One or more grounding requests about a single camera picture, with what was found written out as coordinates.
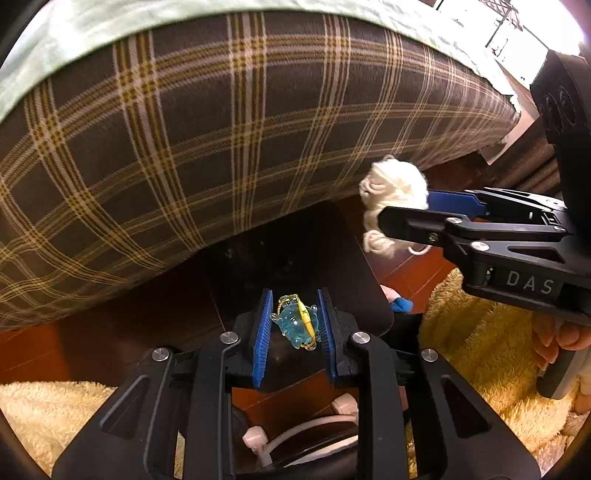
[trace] pink object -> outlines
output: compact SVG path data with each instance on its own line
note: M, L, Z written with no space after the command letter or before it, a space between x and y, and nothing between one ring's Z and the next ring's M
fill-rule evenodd
M384 285L380 285L380 287L382 287L382 291L384 292L384 295L386 295L386 298L388 299L388 303L392 303L394 300L400 298L400 293L398 293L393 288L386 287Z

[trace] white cable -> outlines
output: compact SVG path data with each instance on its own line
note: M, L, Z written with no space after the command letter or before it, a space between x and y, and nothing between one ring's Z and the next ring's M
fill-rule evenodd
M344 450L347 447L354 445L355 443L357 443L357 441L358 441L358 436L353 435L352 437L349 437L348 439L344 439L339 442L332 443L331 445L327 445L326 447L323 447L323 448L318 449L314 452L308 453L307 455L304 455L303 457L300 457L297 460L294 460L293 462L289 463L287 466L300 465L302 463L308 463L313 460L318 460L319 458L328 457L329 455L340 452L341 450Z
M349 421L351 423L357 423L358 417L357 415L331 415L328 417L321 417L319 419L313 419L309 421L305 421L304 423L300 423L299 425L284 431L274 439L272 439L266 447L263 448L261 454L259 455L259 459L261 461L261 466L266 467L272 463L270 454L273 450L275 450L279 445L281 445L284 441L292 438L294 435L297 435L300 432L305 430L317 427L319 425L325 425L327 423L335 423L339 421Z
M422 250L413 250L412 247L408 247L408 251L411 253L411 255L415 255L416 257L420 257L421 255L426 254L429 250L431 250L432 245L425 245L425 248L423 248Z

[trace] window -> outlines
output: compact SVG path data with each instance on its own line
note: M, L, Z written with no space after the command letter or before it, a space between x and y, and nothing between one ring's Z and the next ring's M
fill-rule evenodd
M436 8L469 31L529 87L546 52L579 54L584 35L559 0L440 0Z

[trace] cream fluffy rug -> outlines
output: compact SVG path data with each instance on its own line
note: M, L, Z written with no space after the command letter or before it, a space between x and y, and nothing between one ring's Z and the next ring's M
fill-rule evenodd
M535 391L531 312L478 299L461 289L458 270L433 291L421 324L422 346L436 348L503 418L545 473L562 455L586 416L570 412L577 385L563 400ZM0 408L19 440L49 474L63 449L113 388L94 383L0 385ZM177 442L175 475L182 477L184 441ZM416 473L410 442L410 470Z

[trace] blue object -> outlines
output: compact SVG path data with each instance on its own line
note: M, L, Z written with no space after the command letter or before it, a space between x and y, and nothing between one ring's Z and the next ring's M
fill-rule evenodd
M252 384L259 388L262 379L265 378L267 367L267 353L271 341L271 310L273 309L273 292L267 291L265 304L262 309L259 329L256 333L256 342L252 350Z
M291 342L294 348L304 347L307 350L313 350L316 348L316 340L320 337L318 333L318 317L316 313L318 309L314 305L311 307L306 307L304 305L304 307L308 311L312 328L314 329L313 337L309 334L308 329L301 318L300 309L297 303L288 303L282 308L279 314L273 315L271 318L277 325L279 325L281 333L283 333L283 336Z
M318 290L318 331L322 340L322 354L324 355L326 371L329 374L330 380L334 382L336 380L335 339L332 334L329 314L326 311L326 303L324 302L322 290Z
M390 308L394 313L410 313L413 309L413 303L410 300L398 297L393 302L390 302Z
M429 210L459 213L466 215L470 220L486 216L486 203L478 200L473 193L429 190L427 203L429 203Z

